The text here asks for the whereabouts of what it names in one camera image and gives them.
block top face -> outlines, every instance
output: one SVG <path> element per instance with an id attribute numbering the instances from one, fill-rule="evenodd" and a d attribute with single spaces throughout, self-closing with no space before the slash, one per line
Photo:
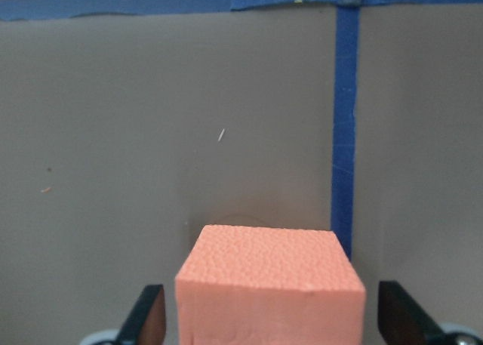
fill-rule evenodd
<path id="1" fill-rule="evenodd" d="M 365 291 L 333 232 L 203 228 L 177 281 L 298 291 Z"/>

vertical blue tape strip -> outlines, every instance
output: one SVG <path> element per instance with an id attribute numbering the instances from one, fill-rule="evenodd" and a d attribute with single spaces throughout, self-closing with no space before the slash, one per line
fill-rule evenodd
<path id="1" fill-rule="evenodd" d="M 337 9 L 331 229 L 352 254 L 359 8 Z"/>

block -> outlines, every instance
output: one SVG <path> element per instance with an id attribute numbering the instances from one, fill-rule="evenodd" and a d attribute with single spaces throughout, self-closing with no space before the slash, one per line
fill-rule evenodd
<path id="1" fill-rule="evenodd" d="M 180 345 L 359 345 L 365 288 L 333 232 L 208 225 L 175 279 Z"/>

block front face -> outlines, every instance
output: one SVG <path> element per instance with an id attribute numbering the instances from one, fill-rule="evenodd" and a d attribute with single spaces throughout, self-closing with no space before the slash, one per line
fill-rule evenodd
<path id="1" fill-rule="evenodd" d="M 206 226 L 176 278 L 181 345 L 359 345 L 365 289 L 332 232 Z"/>

foam block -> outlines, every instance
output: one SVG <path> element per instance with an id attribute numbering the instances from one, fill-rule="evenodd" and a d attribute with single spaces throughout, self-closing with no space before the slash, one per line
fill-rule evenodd
<path id="1" fill-rule="evenodd" d="M 365 288 L 333 232 L 206 226 L 176 276 L 180 345 L 359 345 Z"/>

